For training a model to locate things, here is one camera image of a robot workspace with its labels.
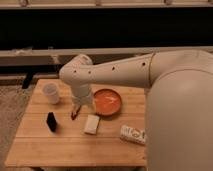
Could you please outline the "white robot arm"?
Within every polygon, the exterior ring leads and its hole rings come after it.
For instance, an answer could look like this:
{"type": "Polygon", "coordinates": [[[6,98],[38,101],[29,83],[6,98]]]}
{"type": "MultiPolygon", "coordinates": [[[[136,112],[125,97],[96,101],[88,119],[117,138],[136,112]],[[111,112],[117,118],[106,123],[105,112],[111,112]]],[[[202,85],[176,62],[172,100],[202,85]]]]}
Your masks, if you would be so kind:
{"type": "Polygon", "coordinates": [[[99,65],[78,55],[59,77],[78,102],[91,83],[147,89],[148,171],[213,171],[213,53],[158,52],[99,65]]]}

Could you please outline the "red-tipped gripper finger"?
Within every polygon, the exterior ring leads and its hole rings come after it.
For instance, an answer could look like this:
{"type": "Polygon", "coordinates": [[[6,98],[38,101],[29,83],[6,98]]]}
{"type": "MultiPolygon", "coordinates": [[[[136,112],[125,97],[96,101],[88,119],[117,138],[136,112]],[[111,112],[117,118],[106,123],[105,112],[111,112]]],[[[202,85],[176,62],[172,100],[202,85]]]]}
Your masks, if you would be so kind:
{"type": "Polygon", "coordinates": [[[79,113],[80,109],[81,109],[81,106],[77,106],[77,107],[75,107],[75,108],[72,110],[72,112],[71,112],[71,119],[72,119],[72,120],[75,120],[75,119],[76,119],[76,117],[78,116],[78,113],[79,113]]]}

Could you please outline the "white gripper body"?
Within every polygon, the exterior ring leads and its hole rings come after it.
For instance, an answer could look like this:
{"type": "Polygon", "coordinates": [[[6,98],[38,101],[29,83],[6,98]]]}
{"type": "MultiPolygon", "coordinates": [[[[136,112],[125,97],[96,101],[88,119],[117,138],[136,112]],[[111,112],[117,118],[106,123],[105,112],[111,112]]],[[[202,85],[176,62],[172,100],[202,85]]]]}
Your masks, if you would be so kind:
{"type": "Polygon", "coordinates": [[[72,85],[71,92],[71,99],[75,107],[93,104],[93,93],[89,84],[72,85]]]}

